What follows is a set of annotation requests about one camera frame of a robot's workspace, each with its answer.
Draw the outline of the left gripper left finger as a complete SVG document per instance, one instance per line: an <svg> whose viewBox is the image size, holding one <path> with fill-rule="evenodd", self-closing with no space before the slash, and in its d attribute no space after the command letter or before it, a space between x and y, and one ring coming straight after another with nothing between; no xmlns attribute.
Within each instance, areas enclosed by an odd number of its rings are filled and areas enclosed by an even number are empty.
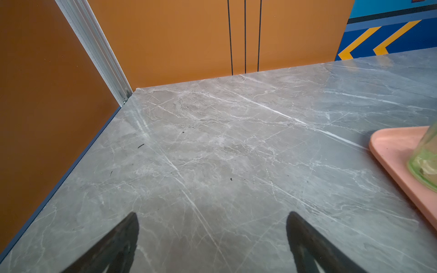
<svg viewBox="0 0 437 273"><path fill-rule="evenodd" d="M139 235L137 214L130 212L93 245L65 273L128 273L134 261Z"/></svg>

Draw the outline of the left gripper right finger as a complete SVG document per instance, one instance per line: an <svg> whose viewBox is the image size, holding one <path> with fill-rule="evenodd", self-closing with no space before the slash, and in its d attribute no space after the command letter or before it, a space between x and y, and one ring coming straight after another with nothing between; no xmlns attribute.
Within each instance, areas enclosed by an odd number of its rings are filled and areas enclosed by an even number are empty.
<svg viewBox="0 0 437 273"><path fill-rule="evenodd" d="M286 221L287 240L299 273L364 273L297 212Z"/></svg>

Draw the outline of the small green glass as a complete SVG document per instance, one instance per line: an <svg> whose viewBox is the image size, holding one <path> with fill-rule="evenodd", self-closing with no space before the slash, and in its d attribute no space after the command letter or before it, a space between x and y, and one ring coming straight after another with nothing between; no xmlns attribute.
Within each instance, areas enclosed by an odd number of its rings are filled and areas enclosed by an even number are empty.
<svg viewBox="0 0 437 273"><path fill-rule="evenodd" d="M424 134L410 157L407 167L424 186L437 191L437 123Z"/></svg>

